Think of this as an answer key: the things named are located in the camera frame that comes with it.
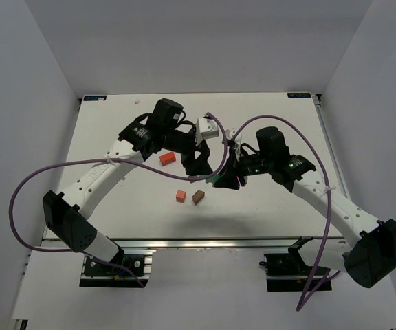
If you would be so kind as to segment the green rectangular wood block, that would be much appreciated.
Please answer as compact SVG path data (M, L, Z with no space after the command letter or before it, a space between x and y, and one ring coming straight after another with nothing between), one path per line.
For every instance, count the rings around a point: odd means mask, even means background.
M214 184L220 179L220 175L213 175L212 177L207 178L206 183L207 184Z

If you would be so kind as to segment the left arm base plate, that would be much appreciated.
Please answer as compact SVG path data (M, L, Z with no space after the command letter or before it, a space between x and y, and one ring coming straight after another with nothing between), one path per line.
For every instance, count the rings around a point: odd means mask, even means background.
M129 249L121 267L100 263L92 256L86 256L80 274L80 287L95 288L145 288L151 274L152 256L155 250Z

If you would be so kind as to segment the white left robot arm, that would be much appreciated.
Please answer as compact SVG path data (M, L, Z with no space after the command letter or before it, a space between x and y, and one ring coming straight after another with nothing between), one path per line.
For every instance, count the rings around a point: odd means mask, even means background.
M88 219L106 195L134 168L161 150L181 156L186 180L197 181L212 174L207 140L219 134L217 122L209 116L196 123L186 120L184 108L162 98L150 113L127 125L89 171L61 192L49 191L43 198L45 222L72 252L82 252L102 261L117 263L121 249L95 229Z

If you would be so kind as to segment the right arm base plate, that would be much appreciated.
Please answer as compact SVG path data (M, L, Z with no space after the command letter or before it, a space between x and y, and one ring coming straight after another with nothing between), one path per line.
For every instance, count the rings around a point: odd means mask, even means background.
M288 253L265 254L259 262L265 270L268 292L302 292L311 267L299 267Z

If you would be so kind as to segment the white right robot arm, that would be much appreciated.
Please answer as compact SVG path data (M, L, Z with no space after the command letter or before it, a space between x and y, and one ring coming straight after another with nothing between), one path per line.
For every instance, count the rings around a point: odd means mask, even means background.
M344 237L344 246L301 238L289 248L300 267L314 263L346 272L357 284L371 288L396 268L396 221L382 221L355 205L341 192L327 187L320 171L305 157L292 155L282 132L270 126L256 132L258 151L231 142L229 157L213 183L215 188L238 190L253 175L270 175L291 194L307 202Z

